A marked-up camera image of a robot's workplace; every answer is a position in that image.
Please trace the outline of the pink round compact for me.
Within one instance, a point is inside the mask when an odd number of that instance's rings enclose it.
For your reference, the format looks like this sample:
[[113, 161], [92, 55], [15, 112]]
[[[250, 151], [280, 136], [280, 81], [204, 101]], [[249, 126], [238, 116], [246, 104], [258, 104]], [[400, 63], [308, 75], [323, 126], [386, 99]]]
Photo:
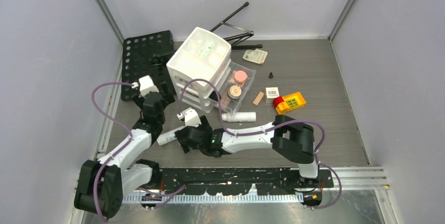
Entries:
[[243, 85], [248, 79], [248, 75], [245, 71], [238, 70], [234, 72], [234, 80], [237, 84]]

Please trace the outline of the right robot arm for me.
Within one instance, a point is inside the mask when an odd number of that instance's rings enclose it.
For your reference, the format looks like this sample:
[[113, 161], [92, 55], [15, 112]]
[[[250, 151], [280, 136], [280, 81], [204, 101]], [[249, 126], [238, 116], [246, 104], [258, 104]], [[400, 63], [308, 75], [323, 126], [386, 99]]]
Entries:
[[313, 123], [286, 115], [273, 122], [246, 129], [213, 129], [205, 116], [199, 126], [186, 126], [174, 133], [185, 153], [199, 150], [214, 158], [253, 149], [272, 149], [297, 164], [299, 178], [305, 187], [314, 187], [321, 179], [315, 158]]

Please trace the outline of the beige powder jar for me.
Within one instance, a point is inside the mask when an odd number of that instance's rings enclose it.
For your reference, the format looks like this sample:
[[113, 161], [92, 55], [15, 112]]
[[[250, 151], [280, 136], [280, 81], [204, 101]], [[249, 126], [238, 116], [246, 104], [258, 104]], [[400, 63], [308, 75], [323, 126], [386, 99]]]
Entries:
[[242, 95], [242, 88], [238, 85], [231, 85], [228, 88], [227, 94], [231, 99], [239, 99]]

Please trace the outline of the nude eyeshadow palette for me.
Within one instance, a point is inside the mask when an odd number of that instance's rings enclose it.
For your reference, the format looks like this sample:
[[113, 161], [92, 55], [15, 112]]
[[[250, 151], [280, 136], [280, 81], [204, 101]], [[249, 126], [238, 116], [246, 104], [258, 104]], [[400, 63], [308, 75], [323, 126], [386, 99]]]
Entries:
[[227, 97], [225, 97], [225, 98], [221, 98], [221, 109], [223, 110], [223, 111], [226, 111], [227, 110], [227, 108], [228, 108], [228, 106], [229, 106], [229, 104], [230, 104], [230, 102], [231, 102], [231, 98], [227, 98]]

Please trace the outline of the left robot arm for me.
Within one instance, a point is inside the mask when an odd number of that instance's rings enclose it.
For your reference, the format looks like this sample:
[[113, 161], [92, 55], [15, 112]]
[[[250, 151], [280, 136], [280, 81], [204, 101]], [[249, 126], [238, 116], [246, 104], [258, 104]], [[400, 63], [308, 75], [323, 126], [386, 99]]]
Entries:
[[168, 101], [155, 88], [133, 100], [141, 110], [128, 136], [106, 156], [85, 161], [79, 174], [74, 207], [104, 220], [117, 214], [132, 191], [156, 189], [162, 179], [159, 163], [137, 157], [162, 136]]

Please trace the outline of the white plastic drawer organizer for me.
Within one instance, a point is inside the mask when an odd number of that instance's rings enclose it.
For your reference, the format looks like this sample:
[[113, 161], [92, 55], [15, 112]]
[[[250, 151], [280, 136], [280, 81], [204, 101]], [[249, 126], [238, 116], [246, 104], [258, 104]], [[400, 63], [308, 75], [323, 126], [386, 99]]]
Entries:
[[[166, 64], [182, 104], [208, 113], [213, 108], [221, 108], [221, 98], [229, 98], [228, 88], [238, 85], [242, 88], [241, 97], [231, 99], [224, 112], [234, 115], [239, 111], [256, 71], [233, 62], [230, 54], [230, 43], [208, 30], [194, 28]], [[234, 72], [238, 70], [248, 75], [243, 85], [234, 80]]]

